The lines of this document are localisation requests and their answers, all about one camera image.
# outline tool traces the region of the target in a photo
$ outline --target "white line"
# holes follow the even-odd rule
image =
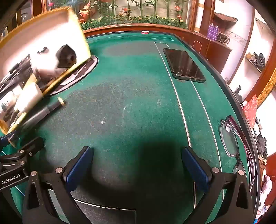
[[[74,198],[74,200],[76,202],[79,202],[79,203],[82,203],[82,204],[86,204],[86,205],[90,205],[90,206],[94,206],[94,207],[98,207],[98,208],[103,208],[103,209],[113,209],[113,210],[136,212],[136,209],[121,209],[121,208],[114,208],[114,207],[105,207],[105,206],[102,206],[102,205],[96,205],[96,204],[91,204],[91,203],[88,203],[88,202],[85,202],[85,201],[80,201],[80,200],[75,199],[75,198]]]
[[[169,70],[168,70],[168,68],[167,68],[167,66],[166,66],[166,64],[165,64],[165,61],[164,61],[164,59],[163,59],[163,57],[162,57],[162,55],[161,55],[161,53],[160,53],[160,51],[159,51],[159,49],[158,49],[158,47],[157,47],[157,45],[156,45],[155,42],[154,42],[154,44],[155,44],[155,46],[156,46],[156,48],[157,48],[157,50],[158,50],[158,52],[159,52],[159,54],[160,54],[160,56],[161,56],[161,58],[162,58],[162,61],[163,61],[164,65],[165,65],[166,70],[167,70],[167,72],[168,72],[168,75],[169,75],[169,77],[170,77],[172,86],[173,86],[173,88],[174,88],[174,92],[175,92],[175,95],[176,95],[176,98],[177,98],[177,101],[178,101],[178,105],[179,105],[179,107],[180,107],[180,111],[181,111],[181,114],[182,114],[182,119],[183,119],[183,122],[184,122],[185,130],[186,130],[186,134],[187,134],[187,139],[188,139],[188,144],[189,144],[189,146],[191,147],[192,145],[191,145],[190,135],[189,135],[189,131],[188,131],[188,127],[187,127],[187,122],[186,122],[186,119],[185,119],[185,116],[184,116],[184,112],[183,112],[183,108],[182,108],[180,99],[179,99],[179,97],[178,97],[176,88],[175,88],[175,86],[174,86],[174,83],[173,83],[172,77],[171,77],[171,75],[170,75],[170,72],[169,72]]]
[[[206,114],[206,117],[207,117],[207,119],[208,119],[208,122],[209,122],[209,125],[210,125],[210,128],[211,128],[211,131],[212,131],[212,135],[213,135],[213,138],[214,138],[214,142],[215,142],[215,145],[216,145],[217,155],[218,155],[218,157],[219,157],[219,166],[220,166],[220,169],[221,169],[221,172],[222,172],[222,168],[221,168],[221,157],[220,157],[220,155],[219,155],[219,148],[218,148],[218,146],[217,146],[217,140],[216,140],[216,137],[215,137],[215,133],[214,133],[213,127],[212,127],[212,125],[211,125],[211,121],[210,121],[210,119],[209,119],[209,116],[208,116],[208,114],[207,114],[207,111],[206,111],[206,109],[205,109],[205,106],[204,106],[204,104],[203,104],[203,102],[202,102],[202,99],[200,98],[200,95],[199,95],[197,89],[195,88],[195,85],[193,84],[193,82],[191,82],[191,83],[192,83],[192,85],[193,85],[193,87],[194,87],[194,89],[195,89],[195,91],[196,91],[196,93],[197,93],[197,96],[198,96],[198,98],[199,98],[199,100],[200,100],[200,102],[201,102],[201,105],[202,105],[202,107],[203,107],[203,109],[204,109],[204,112],[205,112],[205,114]],[[222,200],[223,200],[223,199],[224,199],[224,191],[222,190]]]
[[[168,68],[167,68],[167,66],[166,66],[166,64],[165,64],[165,62],[164,62],[164,59],[163,59],[163,57],[162,57],[162,55],[161,55],[161,53],[160,53],[158,47],[157,47],[157,50],[158,50],[158,52],[159,52],[159,54],[160,54],[160,56],[161,56],[161,58],[162,58],[162,61],[163,61],[164,65],[165,65],[165,67],[166,67],[166,70],[167,70],[168,75],[169,75],[169,77],[170,77],[170,80],[171,80],[171,82],[172,82],[172,86],[173,86],[173,88],[174,88],[174,92],[175,92],[176,98],[177,98],[177,100],[178,100],[178,104],[179,104],[180,111],[181,111],[181,114],[182,114],[182,118],[183,118],[185,130],[186,130],[186,134],[187,134],[188,144],[189,144],[190,147],[192,147],[191,140],[190,140],[190,135],[189,135],[189,131],[188,131],[188,126],[187,126],[187,122],[186,122],[186,119],[185,119],[185,116],[184,116],[184,112],[183,112],[183,109],[182,109],[182,105],[181,105],[180,99],[179,99],[179,97],[178,97],[178,94],[177,94],[176,88],[175,88],[175,86],[174,86],[173,80],[172,80],[172,78],[171,78],[171,75],[170,75],[170,73],[169,73],[169,70],[168,70]],[[194,181],[194,180],[193,180],[193,197],[194,197],[193,208],[195,208],[196,205],[197,205],[197,202],[196,202],[196,192],[195,192],[195,181]]]
[[[196,198],[196,194],[195,194],[195,181],[193,181],[193,208],[195,209],[196,205],[197,205],[197,198]]]
[[[15,186],[15,188],[16,188],[17,190],[19,190],[17,186]],[[25,195],[24,195],[20,190],[19,190],[19,192],[25,197]]]

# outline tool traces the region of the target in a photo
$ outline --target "metal screw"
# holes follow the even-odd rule
[[[244,171],[243,170],[239,170],[238,174],[241,175],[241,176],[243,176],[244,175]]]
[[[37,174],[37,172],[34,170],[33,172],[31,172],[31,176],[35,176]]]
[[[212,171],[213,171],[214,173],[218,173],[218,172],[219,172],[219,168],[213,167],[213,168],[212,168]]]
[[[61,168],[61,167],[56,168],[55,172],[56,172],[57,174],[61,173],[61,172],[62,172],[62,168]]]

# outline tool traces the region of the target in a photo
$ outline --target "wall shelf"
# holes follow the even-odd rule
[[[252,66],[254,66],[256,68],[256,66],[250,60],[248,60],[245,56],[244,56],[244,58],[246,59],[246,61],[248,61],[250,64],[252,64]],[[256,68],[256,70],[259,71],[260,74],[262,74],[262,71],[260,69]]]

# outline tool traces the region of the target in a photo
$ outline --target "eyeglasses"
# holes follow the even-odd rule
[[[240,158],[240,150],[238,146],[238,141],[236,136],[238,136],[245,148],[246,158],[249,163],[249,176],[250,176],[250,187],[249,190],[251,191],[255,179],[255,166],[254,160],[251,151],[249,150],[248,142],[245,138],[244,133],[242,132],[240,126],[237,124],[233,116],[228,116],[225,121],[221,120],[221,126],[219,128],[219,133],[221,136],[221,141],[223,147],[225,149],[226,154],[229,157],[236,158],[236,164],[233,168],[232,173],[236,173],[239,170],[242,170],[245,175],[245,168]]]

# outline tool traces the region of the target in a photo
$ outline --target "orange flower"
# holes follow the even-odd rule
[[[175,6],[175,9],[176,9],[177,11],[179,11],[179,10],[180,10],[180,7],[179,7],[179,6]]]

